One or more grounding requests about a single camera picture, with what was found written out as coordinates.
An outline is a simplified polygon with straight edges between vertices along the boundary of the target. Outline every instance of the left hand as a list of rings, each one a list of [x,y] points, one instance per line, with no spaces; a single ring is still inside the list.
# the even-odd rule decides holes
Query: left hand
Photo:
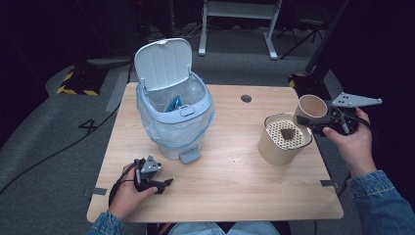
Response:
[[[126,165],[122,172],[128,169],[129,165]],[[129,170],[123,180],[119,184],[118,190],[111,202],[107,212],[118,217],[121,220],[125,220],[136,208],[148,197],[155,194],[158,190],[157,187],[149,188],[143,192],[138,192],[134,186],[134,167]]]

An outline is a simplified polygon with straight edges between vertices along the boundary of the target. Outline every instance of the hand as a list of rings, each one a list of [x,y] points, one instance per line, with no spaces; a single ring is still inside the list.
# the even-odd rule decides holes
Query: hand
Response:
[[[369,122],[367,114],[359,108],[356,108],[356,114]],[[359,123],[357,131],[349,136],[330,127],[324,127],[323,132],[337,145],[352,177],[377,170],[372,158],[372,133],[366,125]]]
[[[128,167],[129,165],[125,166],[122,172],[126,171]],[[138,192],[134,186],[134,170],[133,167],[125,174],[122,179],[123,182],[119,184],[114,199],[108,208],[108,213],[121,220],[125,220],[146,198],[152,196],[158,190],[157,187],[153,187],[143,192]]]

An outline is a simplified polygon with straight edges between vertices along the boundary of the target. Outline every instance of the sleeve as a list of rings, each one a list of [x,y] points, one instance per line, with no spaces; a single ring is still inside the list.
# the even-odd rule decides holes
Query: sleeve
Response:
[[[124,224],[119,218],[102,212],[89,229],[88,235],[121,235],[124,231]]]
[[[415,234],[415,215],[382,170],[347,182],[364,234]]]

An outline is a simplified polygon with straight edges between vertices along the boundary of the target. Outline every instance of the table hole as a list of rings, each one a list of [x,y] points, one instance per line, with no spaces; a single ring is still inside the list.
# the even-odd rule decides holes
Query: table hole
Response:
[[[242,95],[241,100],[245,103],[249,103],[253,98],[250,95]]]

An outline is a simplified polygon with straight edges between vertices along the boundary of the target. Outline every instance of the black controller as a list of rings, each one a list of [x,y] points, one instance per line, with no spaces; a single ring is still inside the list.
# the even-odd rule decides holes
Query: black controller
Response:
[[[123,182],[122,178],[125,176],[125,174],[129,170],[134,170],[134,186],[138,192],[142,192],[151,187],[157,187],[158,191],[156,192],[156,194],[162,194],[165,190],[165,187],[170,186],[171,182],[173,181],[173,178],[167,179],[164,182],[158,182],[158,181],[152,180],[153,176],[156,175],[157,171],[160,168],[161,168],[161,164],[156,163],[156,161],[154,161],[153,157],[151,156],[149,156],[146,160],[145,159],[134,160],[134,164],[132,164],[121,175],[121,177],[116,181],[113,188],[111,189],[110,197],[109,197],[109,205],[113,201],[116,191],[119,188],[119,185]]]
[[[358,119],[356,108],[338,108],[331,107],[329,113],[319,119],[308,119],[297,116],[297,122],[301,125],[308,126],[313,134],[326,136],[323,132],[325,126],[331,127],[342,135],[350,135],[357,130]]]

